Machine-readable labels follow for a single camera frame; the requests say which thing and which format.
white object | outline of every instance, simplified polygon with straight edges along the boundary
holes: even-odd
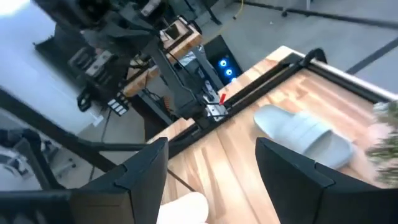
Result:
[[[161,205],[156,224],[202,224],[209,214],[206,197],[192,192],[179,199]]]
[[[290,113],[275,105],[265,105],[254,113],[254,122],[271,139],[332,169],[347,164],[351,143],[306,111]]]
[[[10,0],[16,4],[23,0]],[[0,4],[0,11],[8,8]],[[32,43],[54,34],[55,23],[33,1],[12,15],[0,16],[1,51],[0,86],[61,128],[78,134],[87,128],[100,112],[93,105],[82,113],[76,105],[80,93],[67,77],[48,64]]]

electronic device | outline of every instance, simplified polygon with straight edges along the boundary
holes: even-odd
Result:
[[[224,85],[242,75],[241,67],[221,35],[208,42],[205,45],[205,51],[209,62]]]

wire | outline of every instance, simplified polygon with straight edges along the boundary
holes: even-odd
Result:
[[[110,118],[111,118],[111,112],[112,112],[112,110],[109,109],[108,117],[106,118],[105,126],[104,126],[104,129],[103,129],[103,131],[102,131],[102,135],[101,135],[101,142],[102,142],[102,143],[104,143],[104,138],[105,138],[105,134],[106,134],[106,129],[107,129],[107,127],[108,127],[108,123],[109,123],[109,120],[110,120]],[[94,171],[95,171],[95,166],[93,166],[93,167],[91,168],[90,176],[89,176],[89,178],[88,178],[88,181],[89,181],[89,182],[93,180]]]
[[[178,182],[180,182],[182,185],[184,185],[188,190],[190,190],[191,192],[196,192],[196,190],[191,187],[189,184],[187,184],[185,181],[183,181],[179,176],[177,176],[176,174],[174,174],[173,171],[171,171],[169,168],[167,168],[167,172],[174,177]]]
[[[213,40],[217,36],[221,35],[224,31],[226,31],[230,27],[230,25],[238,18],[238,16],[242,14],[243,6],[244,6],[244,0],[241,0],[241,7],[239,8],[235,16],[233,16],[233,18],[230,21],[228,21],[225,25],[223,25],[220,30],[211,35],[209,39],[204,40],[203,45],[209,43],[211,40]]]

black clamp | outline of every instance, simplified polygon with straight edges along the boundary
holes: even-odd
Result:
[[[321,48],[313,49],[299,62],[302,67],[307,67],[310,65],[312,59],[317,59],[320,62],[328,63],[326,60],[325,52]]]

red tag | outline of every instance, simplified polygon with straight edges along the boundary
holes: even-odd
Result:
[[[224,100],[225,100],[225,93],[223,93],[223,94],[221,95],[220,105],[223,105],[223,104],[224,104]]]

